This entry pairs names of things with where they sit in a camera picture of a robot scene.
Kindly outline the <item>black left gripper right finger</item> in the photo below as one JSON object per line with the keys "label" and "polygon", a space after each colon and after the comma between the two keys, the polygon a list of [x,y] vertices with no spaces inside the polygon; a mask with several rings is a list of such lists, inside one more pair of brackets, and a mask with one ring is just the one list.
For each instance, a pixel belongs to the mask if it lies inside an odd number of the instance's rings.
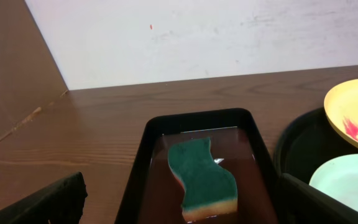
{"label": "black left gripper right finger", "polygon": [[358,212],[290,174],[278,179],[278,196],[296,223],[358,224]]}

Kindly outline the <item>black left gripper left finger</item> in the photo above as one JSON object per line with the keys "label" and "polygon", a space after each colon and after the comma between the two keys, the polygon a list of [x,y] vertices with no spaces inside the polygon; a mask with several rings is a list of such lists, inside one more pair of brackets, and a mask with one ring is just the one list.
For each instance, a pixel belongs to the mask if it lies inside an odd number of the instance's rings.
{"label": "black left gripper left finger", "polygon": [[76,172],[0,210],[0,223],[79,224],[87,196],[83,174]]}

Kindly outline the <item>light green plate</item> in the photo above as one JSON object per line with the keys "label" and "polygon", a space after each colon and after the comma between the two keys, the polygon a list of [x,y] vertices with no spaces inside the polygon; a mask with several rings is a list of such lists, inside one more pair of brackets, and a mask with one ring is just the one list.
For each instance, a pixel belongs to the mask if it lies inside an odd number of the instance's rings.
{"label": "light green plate", "polygon": [[358,212],[358,154],[325,162],[313,173],[309,185]]}

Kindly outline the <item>green yellow sponge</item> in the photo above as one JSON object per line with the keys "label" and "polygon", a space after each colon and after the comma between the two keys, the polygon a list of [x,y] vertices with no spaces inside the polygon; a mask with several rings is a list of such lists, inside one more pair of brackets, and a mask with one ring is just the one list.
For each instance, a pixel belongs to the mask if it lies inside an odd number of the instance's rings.
{"label": "green yellow sponge", "polygon": [[213,159],[210,138],[174,144],[168,165],[184,190],[181,213],[186,222],[237,212],[236,180]]}

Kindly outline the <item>yellow plate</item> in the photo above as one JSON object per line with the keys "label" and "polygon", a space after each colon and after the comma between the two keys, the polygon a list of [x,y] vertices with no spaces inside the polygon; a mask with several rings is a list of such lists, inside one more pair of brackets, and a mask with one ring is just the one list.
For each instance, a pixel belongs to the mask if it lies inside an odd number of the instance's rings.
{"label": "yellow plate", "polygon": [[358,148],[358,79],[332,87],[324,97],[323,105],[335,132]]}

